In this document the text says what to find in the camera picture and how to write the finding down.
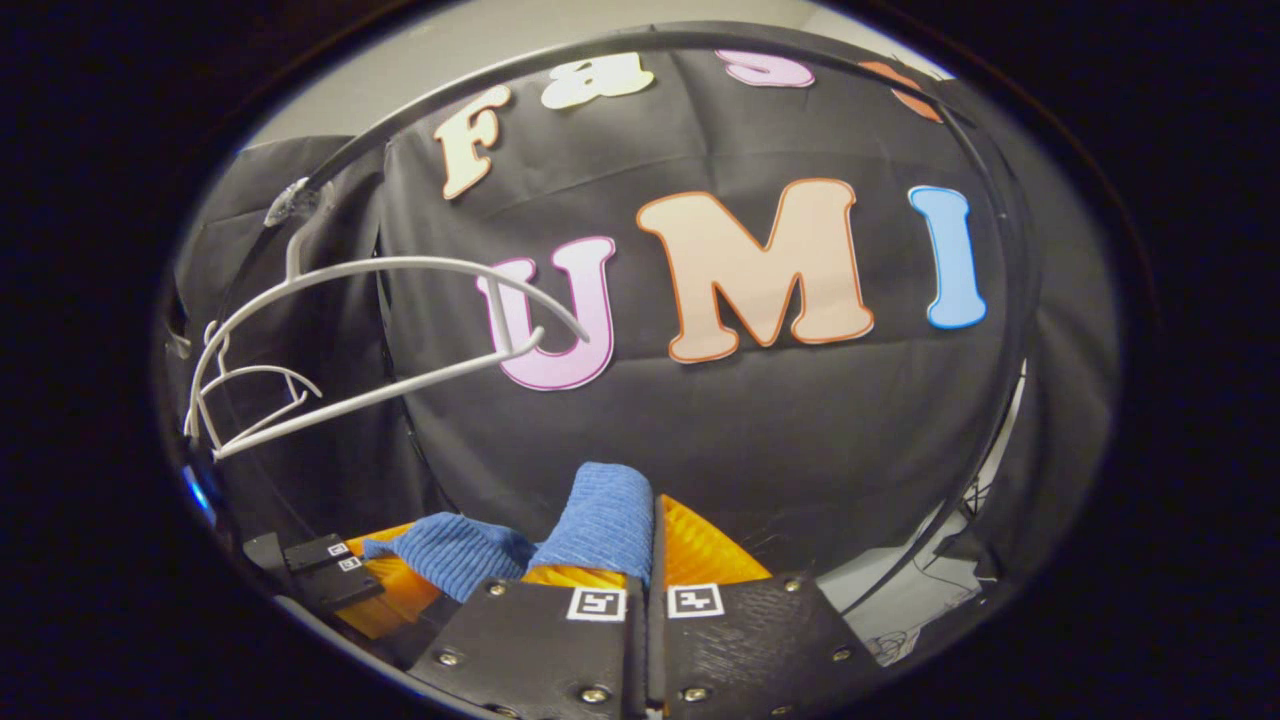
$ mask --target blue cloth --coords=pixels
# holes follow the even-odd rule
[[[511,528],[453,512],[413,523],[392,542],[365,541],[365,557],[398,555],[415,573],[458,602],[486,578],[518,579],[538,548]]]
[[[568,503],[530,568],[573,565],[640,578],[653,570],[653,491],[626,465],[585,462]]]
[[[518,579],[539,565],[623,573],[648,585],[653,569],[653,491],[626,465],[585,462],[547,542],[453,512],[422,518],[390,542],[365,541],[365,557],[398,555],[458,602],[486,578]]]

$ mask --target black fabric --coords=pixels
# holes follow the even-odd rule
[[[493,169],[453,201],[439,193],[444,165],[431,132],[462,102],[388,143],[389,255],[532,258],[535,282],[567,301],[553,249],[594,234],[617,242],[605,266],[616,350],[599,378],[539,393],[494,369],[406,397],[442,486],[463,512],[544,537],[577,464],[623,462],[735,539],[772,538],[754,548],[771,568],[820,573],[905,541],[964,474],[973,429],[992,424],[987,406],[1002,382],[1007,270],[984,186],[947,128],[877,81],[814,68],[809,88],[760,88],[731,78],[712,51],[641,59],[658,78],[652,87],[567,111],[540,105],[544,77],[509,83],[515,97],[498,110],[499,141],[485,152]],[[694,366],[671,360],[678,323],[669,270],[660,242],[636,227],[636,210],[707,191],[763,242],[782,188],[809,177],[855,190],[851,227],[876,329],[828,346],[804,346],[783,331],[760,348],[724,309],[745,338],[735,355]],[[978,325],[941,331],[927,322],[936,282],[928,229],[906,200],[916,184],[970,199],[988,302]],[[401,377],[492,352],[470,278],[389,275],[387,288]],[[797,313],[792,299],[787,323]],[[571,345],[539,307],[532,318],[548,329],[548,351]]]
[[[1007,573],[1002,579],[1023,584],[1070,529],[1111,439],[1126,331],[1116,247],[1048,152],[1014,120],[963,83],[943,83],[940,92],[969,109],[1001,149],[1043,255],[1018,424],[986,505],[964,533],[977,538],[972,547],[993,552]]]

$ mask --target peach letter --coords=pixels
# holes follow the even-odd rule
[[[636,224],[662,241],[676,290],[680,334],[668,348],[671,357],[704,363],[737,350],[737,333],[721,323],[717,292],[764,347],[777,340],[796,283],[796,340],[826,343],[869,333],[874,318],[863,305],[849,232],[854,202],[854,188],[844,182],[792,182],[782,191],[763,249],[705,192],[671,195],[641,208]]]
[[[617,97],[640,92],[653,82],[653,73],[640,67],[639,53],[605,55],[566,63],[552,70],[556,81],[543,91],[543,105],[561,110],[604,95]]]
[[[435,129],[431,137],[440,141],[444,151],[445,200],[462,195],[462,191],[489,173],[493,160],[477,156],[476,143],[493,147],[498,141],[498,115],[489,108],[499,108],[508,100],[511,90],[507,86],[490,87]]]

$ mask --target white wall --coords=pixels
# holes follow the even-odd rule
[[[319,78],[247,142],[358,135],[431,90],[502,60],[603,32],[681,20],[739,20],[804,29],[940,68],[809,0],[470,0],[424,17]]]

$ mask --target orange letter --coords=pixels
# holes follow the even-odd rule
[[[899,74],[897,70],[886,65],[884,63],[858,63],[858,64],[873,73],[878,73],[887,78],[896,79],[897,82],[908,87],[914,87],[915,90],[920,90],[920,83],[915,82],[914,79],[906,76]],[[934,110],[933,106],[925,102],[924,100],[920,100],[919,97],[911,97],[910,95],[901,92],[899,90],[893,91],[893,97],[901,100],[902,104],[910,108],[911,111],[914,111],[916,115],[920,115],[922,118],[933,120],[936,123],[942,122],[942,118],[938,117],[937,110]]]
[[[456,115],[440,123],[435,140],[444,151],[444,199],[453,200],[462,191],[480,182],[493,160],[476,155],[476,143],[493,147],[498,141],[498,115],[489,108],[499,108],[511,100],[511,90],[504,85],[490,87]]]
[[[854,188],[835,179],[788,184],[763,249],[718,200],[682,192],[649,202],[636,223],[662,240],[680,311],[668,348],[680,363],[732,355],[737,333],[719,319],[716,293],[728,301],[755,342],[768,347],[782,329],[791,291],[800,283],[800,316],[791,334],[824,343],[870,332],[849,233]]]

